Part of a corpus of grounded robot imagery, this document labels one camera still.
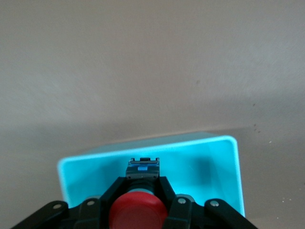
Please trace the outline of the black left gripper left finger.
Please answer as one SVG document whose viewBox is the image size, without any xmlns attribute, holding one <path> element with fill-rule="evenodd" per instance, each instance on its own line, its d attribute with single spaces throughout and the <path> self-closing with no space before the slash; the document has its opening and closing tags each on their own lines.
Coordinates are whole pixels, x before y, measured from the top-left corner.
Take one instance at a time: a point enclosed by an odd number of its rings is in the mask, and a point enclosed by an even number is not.
<svg viewBox="0 0 305 229">
<path fill-rule="evenodd" d="M 115 197 L 126 189 L 127 178 L 119 177 L 99 198 L 88 198 L 76 207 L 52 201 L 21 222 L 14 229 L 104 229 L 103 220 Z"/>
</svg>

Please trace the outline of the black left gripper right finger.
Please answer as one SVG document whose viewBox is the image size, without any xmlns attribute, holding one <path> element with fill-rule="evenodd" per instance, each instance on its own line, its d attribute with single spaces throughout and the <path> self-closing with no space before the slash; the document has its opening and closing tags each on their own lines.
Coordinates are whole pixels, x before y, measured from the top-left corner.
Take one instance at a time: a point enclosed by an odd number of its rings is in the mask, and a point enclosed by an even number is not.
<svg viewBox="0 0 305 229">
<path fill-rule="evenodd" d="M 158 178 L 157 192 L 168 209 L 164 229 L 255 229 L 256 226 L 226 201 L 213 198 L 203 206 L 178 197 L 167 177 Z"/>
</svg>

